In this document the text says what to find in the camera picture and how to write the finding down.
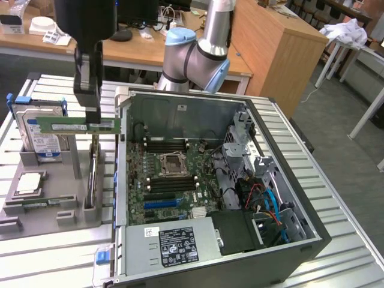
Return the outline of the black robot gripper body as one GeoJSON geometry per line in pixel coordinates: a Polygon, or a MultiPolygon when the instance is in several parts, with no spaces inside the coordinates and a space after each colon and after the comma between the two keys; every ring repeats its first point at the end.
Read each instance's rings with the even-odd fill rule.
{"type": "Polygon", "coordinates": [[[55,1],[59,28],[78,43],[96,43],[116,31],[115,1],[55,1]]]}

